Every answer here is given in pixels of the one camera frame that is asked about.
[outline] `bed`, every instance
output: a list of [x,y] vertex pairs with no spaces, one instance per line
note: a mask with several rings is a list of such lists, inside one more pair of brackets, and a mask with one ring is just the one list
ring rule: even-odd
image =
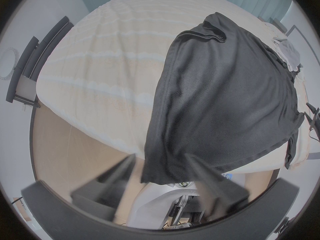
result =
[[[98,7],[61,40],[36,85],[39,100],[92,138],[144,158],[154,93],[167,51],[182,31],[214,12],[224,14],[273,50],[278,29],[226,0],[111,0]],[[298,110],[308,112],[303,74],[295,80]],[[307,159],[307,120],[299,128],[290,168]],[[284,166],[287,143],[232,173]]]

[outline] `black fabric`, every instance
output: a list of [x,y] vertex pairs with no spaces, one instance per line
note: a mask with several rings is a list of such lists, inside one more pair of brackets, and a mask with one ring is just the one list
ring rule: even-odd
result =
[[304,120],[291,79],[272,49],[220,13],[180,33],[155,91],[141,181],[192,181],[185,153],[223,173],[289,139],[290,162]]

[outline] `tan floor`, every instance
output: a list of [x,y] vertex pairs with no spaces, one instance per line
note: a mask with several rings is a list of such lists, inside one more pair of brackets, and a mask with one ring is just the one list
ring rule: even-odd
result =
[[[127,156],[87,136],[42,105],[37,109],[33,131],[34,167],[62,198],[71,202],[70,192],[105,172]],[[144,187],[140,183],[143,160],[137,158],[116,213],[115,222],[126,222],[134,198]]]

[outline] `mattress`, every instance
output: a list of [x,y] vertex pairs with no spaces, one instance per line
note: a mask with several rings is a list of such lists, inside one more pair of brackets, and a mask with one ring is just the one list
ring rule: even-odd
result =
[[[54,49],[36,85],[40,101],[72,126],[120,151],[144,158],[153,99],[167,51],[182,31],[219,12],[274,51],[277,29],[226,0],[111,0],[78,22]],[[304,78],[298,110],[308,111]],[[309,125],[299,128],[291,167],[309,153]],[[281,168],[287,144],[233,173]]]

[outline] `beige bedsheet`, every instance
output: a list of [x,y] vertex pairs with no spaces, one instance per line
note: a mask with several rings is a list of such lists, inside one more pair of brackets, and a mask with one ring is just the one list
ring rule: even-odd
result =
[[[180,32],[215,12],[275,50],[272,38],[279,33],[226,0],[111,0],[78,22],[54,49],[40,72],[38,97],[87,135],[144,158],[154,93],[169,46]],[[303,80],[295,86],[299,111],[309,111]],[[286,147],[233,172],[280,168]],[[308,153],[305,121],[292,165]]]

